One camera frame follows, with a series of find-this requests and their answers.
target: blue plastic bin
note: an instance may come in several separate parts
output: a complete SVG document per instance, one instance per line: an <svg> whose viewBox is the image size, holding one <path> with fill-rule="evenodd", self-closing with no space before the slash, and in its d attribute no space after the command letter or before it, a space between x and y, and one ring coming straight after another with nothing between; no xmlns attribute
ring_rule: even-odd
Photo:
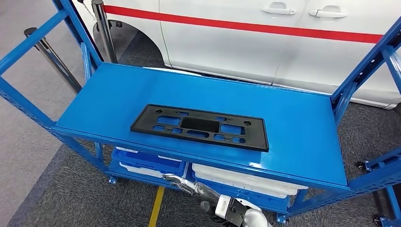
<svg viewBox="0 0 401 227"><path fill-rule="evenodd" d="M188 168L187 162L158 157L144 152L127 151L114 148L113 161L119 161L120 166L130 172L151 175L161 178L162 174L172 173L183 176Z"/></svg>

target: red stripe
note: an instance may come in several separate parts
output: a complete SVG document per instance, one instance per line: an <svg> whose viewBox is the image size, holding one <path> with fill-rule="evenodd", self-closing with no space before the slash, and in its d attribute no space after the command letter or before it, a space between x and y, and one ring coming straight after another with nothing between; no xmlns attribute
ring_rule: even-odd
<svg viewBox="0 0 401 227"><path fill-rule="evenodd" d="M244 31L264 32L264 33L273 33L280 35L293 35L293 36L302 36L302 37L311 37L320 39L332 39L341 41L352 41L352 42L370 43L370 44L377 43L379 39L383 36L375 34L315 30L315 29L299 28L299 27L258 25L258 24L248 24L248 23L240 23L240 22L232 22L224 20L203 19L197 17L185 17L185 16L165 14L165 13L144 11L139 9L129 9L118 6L105 6L105 12L122 16L137 17L150 20L160 20L160 21L189 24L189 25L220 27L220 28L229 28L229 29L244 30Z"/></svg>

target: shelf foot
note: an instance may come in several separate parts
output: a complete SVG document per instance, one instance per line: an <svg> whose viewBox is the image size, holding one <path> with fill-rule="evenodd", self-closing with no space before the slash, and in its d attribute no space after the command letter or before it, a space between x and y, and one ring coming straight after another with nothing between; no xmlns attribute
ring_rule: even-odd
<svg viewBox="0 0 401 227"><path fill-rule="evenodd" d="M287 218L286 218L286 216L284 214L277 213L276 221L281 223L281 224L286 224L287 223Z"/></svg>
<svg viewBox="0 0 401 227"><path fill-rule="evenodd" d="M109 178L109 183L111 183L111 184L116 184L116 183L117 183L117 180L118 180L118 177L116 177L116 176L111 176L111 177Z"/></svg>

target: blue shelf top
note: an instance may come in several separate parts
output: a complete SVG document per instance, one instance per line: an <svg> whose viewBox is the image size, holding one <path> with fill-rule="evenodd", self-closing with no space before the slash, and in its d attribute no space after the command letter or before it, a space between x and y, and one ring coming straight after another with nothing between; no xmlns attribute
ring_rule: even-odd
<svg viewBox="0 0 401 227"><path fill-rule="evenodd" d="M269 152L131 132L147 104L263 118ZM54 129L275 180L349 190L330 97L324 95L103 63Z"/></svg>

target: rectangular hole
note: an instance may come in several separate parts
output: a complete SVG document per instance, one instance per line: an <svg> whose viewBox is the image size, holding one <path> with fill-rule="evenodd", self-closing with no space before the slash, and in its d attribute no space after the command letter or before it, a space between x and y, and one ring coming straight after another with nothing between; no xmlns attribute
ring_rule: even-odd
<svg viewBox="0 0 401 227"><path fill-rule="evenodd" d="M245 128L242 126L236 126L231 124L222 124L220 127L222 132L245 135Z"/></svg>
<svg viewBox="0 0 401 227"><path fill-rule="evenodd" d="M233 142L234 143L245 143L245 139L240 138L240 137L233 137Z"/></svg>
<svg viewBox="0 0 401 227"><path fill-rule="evenodd" d="M181 128L195 129L201 131L218 132L220 122L206 120L202 118L184 117Z"/></svg>
<svg viewBox="0 0 401 227"><path fill-rule="evenodd" d="M160 124L170 124L170 125L178 125L180 123L179 117L171 117L171 116L160 116L157 118L157 123Z"/></svg>
<svg viewBox="0 0 401 227"><path fill-rule="evenodd" d="M204 132L204 131L188 130L187 134L190 136L197 136L197 137L203 137L203 138L209 137L209 133Z"/></svg>
<svg viewBox="0 0 401 227"><path fill-rule="evenodd" d="M214 137L213 137L215 140L224 140L224 136L223 135L221 135L221 134L214 134Z"/></svg>
<svg viewBox="0 0 401 227"><path fill-rule="evenodd" d="M179 114L180 116L188 116L189 115L188 112L179 112L179 111L177 111L175 113Z"/></svg>
<svg viewBox="0 0 401 227"><path fill-rule="evenodd" d="M153 126L153 130L156 130L156 131L164 131L164 126L162 126L162 125L155 125L155 126Z"/></svg>
<svg viewBox="0 0 401 227"><path fill-rule="evenodd" d="M227 121L226 117L216 117L216 120L218 120L219 122L225 122Z"/></svg>
<svg viewBox="0 0 401 227"><path fill-rule="evenodd" d="M173 128L173 130L171 132L181 134L183 132L183 129Z"/></svg>

